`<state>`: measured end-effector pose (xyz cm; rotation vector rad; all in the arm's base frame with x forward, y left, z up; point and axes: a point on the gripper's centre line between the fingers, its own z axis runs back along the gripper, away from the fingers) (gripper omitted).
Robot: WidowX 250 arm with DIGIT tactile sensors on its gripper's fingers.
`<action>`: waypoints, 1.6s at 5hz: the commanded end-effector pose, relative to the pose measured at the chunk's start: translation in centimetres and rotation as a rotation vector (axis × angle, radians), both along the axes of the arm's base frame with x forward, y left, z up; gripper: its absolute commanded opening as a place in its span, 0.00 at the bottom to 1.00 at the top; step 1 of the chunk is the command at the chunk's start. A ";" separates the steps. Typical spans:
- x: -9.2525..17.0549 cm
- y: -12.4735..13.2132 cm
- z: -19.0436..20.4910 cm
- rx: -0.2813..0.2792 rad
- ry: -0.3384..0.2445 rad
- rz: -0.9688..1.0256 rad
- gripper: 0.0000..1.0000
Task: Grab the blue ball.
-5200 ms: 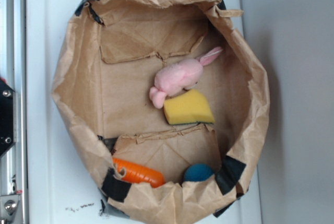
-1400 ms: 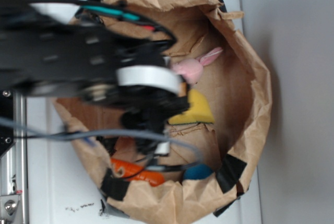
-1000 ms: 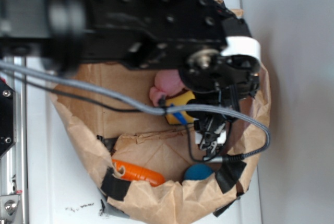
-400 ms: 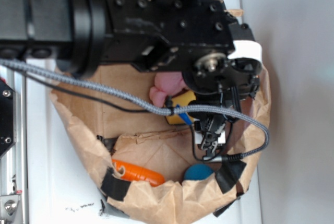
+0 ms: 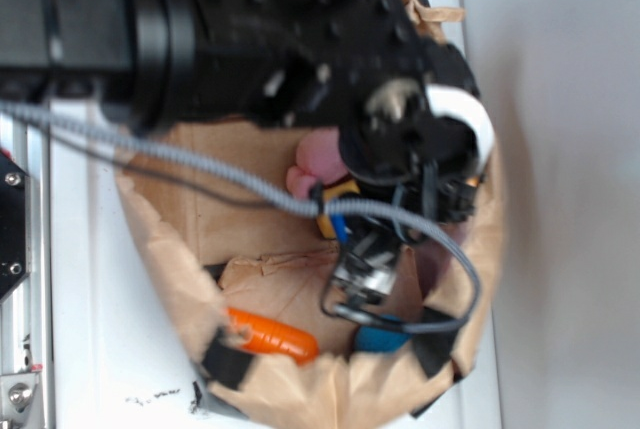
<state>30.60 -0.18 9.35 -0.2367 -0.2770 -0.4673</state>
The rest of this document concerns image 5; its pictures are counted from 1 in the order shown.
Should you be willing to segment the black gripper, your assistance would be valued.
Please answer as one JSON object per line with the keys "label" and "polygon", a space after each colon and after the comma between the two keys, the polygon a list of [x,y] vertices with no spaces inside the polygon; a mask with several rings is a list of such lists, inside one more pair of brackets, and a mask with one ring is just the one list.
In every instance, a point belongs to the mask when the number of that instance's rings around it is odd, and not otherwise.
{"label": "black gripper", "polygon": [[402,0],[199,0],[199,117],[339,131],[363,195],[439,223],[474,210],[480,135],[436,99],[471,102],[452,45],[416,29]]}

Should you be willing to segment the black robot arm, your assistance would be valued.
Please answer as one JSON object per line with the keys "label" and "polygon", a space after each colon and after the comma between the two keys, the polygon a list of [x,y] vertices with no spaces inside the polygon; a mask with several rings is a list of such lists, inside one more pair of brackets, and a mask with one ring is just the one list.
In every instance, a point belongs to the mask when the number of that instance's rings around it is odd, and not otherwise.
{"label": "black robot arm", "polygon": [[[302,215],[430,233],[474,211],[491,129],[459,50],[403,0],[1,0],[1,110],[235,182]],[[297,202],[149,141],[180,122],[340,130],[362,201]]]}

